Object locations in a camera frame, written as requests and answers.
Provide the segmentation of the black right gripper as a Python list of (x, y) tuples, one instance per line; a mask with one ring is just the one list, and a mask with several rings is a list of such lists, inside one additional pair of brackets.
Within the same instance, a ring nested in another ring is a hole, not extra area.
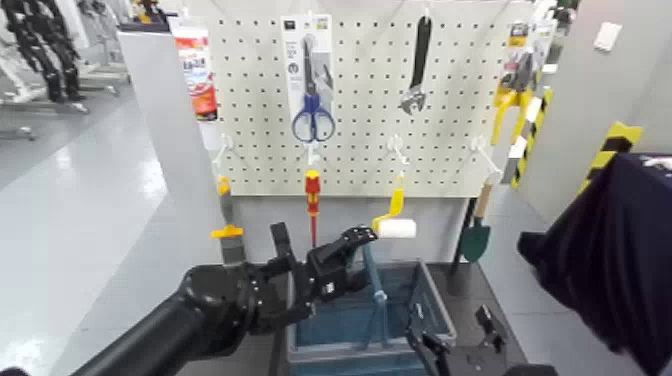
[(475, 318), (484, 332), (483, 346), (461, 346), (451, 349), (438, 336), (422, 331), (416, 334), (406, 329), (406, 340), (432, 376), (502, 376), (510, 368), (525, 364), (525, 356), (516, 349), (505, 347), (508, 335), (505, 326), (491, 309), (483, 304)]

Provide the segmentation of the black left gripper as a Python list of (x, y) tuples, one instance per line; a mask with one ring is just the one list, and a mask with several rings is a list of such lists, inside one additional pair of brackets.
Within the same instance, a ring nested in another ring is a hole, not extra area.
[(310, 250), (307, 269), (295, 258), (286, 224), (271, 224), (270, 231), (276, 256), (249, 271), (254, 296), (251, 335), (269, 334), (309, 318), (316, 299), (330, 302), (368, 285), (367, 271), (354, 269), (352, 263), (360, 247), (378, 239), (370, 227), (349, 228), (337, 240)]

